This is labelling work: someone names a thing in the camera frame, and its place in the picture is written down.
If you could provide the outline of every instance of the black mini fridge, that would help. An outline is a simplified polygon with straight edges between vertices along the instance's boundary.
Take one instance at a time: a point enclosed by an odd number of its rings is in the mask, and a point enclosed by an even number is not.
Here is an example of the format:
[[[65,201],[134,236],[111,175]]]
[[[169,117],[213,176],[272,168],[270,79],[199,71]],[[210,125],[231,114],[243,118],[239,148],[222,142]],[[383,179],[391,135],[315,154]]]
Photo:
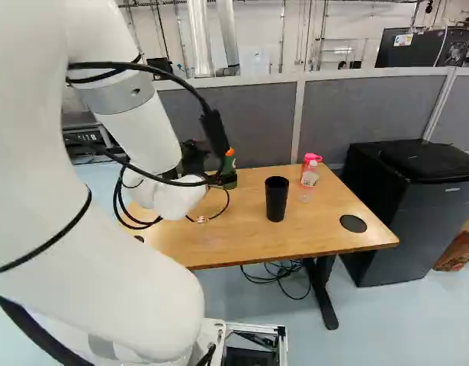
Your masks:
[[[359,287],[426,276],[469,217],[469,155],[424,140],[354,143],[342,181],[400,239],[341,255]]]

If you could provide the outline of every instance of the black table leg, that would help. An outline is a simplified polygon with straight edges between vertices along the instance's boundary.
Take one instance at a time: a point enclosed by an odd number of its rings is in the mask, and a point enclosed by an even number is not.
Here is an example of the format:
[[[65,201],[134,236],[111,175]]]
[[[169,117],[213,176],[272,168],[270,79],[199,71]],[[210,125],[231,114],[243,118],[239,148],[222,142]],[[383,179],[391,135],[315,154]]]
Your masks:
[[[335,259],[335,255],[325,255],[318,257],[315,263],[313,258],[305,258],[302,260],[302,264],[307,271],[310,284],[316,295],[317,302],[319,303],[320,311],[323,314],[324,323],[329,330],[338,329],[339,327],[338,318],[334,312],[334,308],[332,308],[331,299],[326,290],[326,283],[331,275],[332,265]]]

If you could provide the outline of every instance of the cardboard box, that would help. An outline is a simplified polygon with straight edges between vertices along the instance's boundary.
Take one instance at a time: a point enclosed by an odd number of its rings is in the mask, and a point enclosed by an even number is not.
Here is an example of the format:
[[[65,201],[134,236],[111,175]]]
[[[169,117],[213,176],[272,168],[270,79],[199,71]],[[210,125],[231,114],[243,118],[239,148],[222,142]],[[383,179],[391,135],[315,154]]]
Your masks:
[[[459,271],[469,262],[469,219],[451,245],[434,264],[436,271]]]

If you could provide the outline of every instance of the pink bottle cap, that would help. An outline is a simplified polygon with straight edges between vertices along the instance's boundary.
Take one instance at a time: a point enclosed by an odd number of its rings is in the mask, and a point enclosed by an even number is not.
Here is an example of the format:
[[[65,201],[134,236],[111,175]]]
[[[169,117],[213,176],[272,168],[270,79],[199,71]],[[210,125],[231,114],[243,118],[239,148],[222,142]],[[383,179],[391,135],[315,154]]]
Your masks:
[[[316,162],[322,162],[323,157],[321,155],[317,155],[317,154],[313,154],[311,152],[308,152],[307,154],[305,154],[304,162],[309,164],[310,160],[315,160]]]

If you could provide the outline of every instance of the plastic water bottle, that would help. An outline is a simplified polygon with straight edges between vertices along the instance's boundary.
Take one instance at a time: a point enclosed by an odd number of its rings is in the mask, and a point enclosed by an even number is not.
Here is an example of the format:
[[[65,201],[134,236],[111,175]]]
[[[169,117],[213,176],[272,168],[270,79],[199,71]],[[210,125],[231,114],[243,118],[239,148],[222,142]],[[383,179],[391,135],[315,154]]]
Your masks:
[[[313,199],[315,185],[319,175],[316,173],[316,167],[319,162],[323,161],[323,157],[308,153],[305,154],[304,163],[302,165],[302,173],[300,174],[300,200],[304,203],[311,202]]]

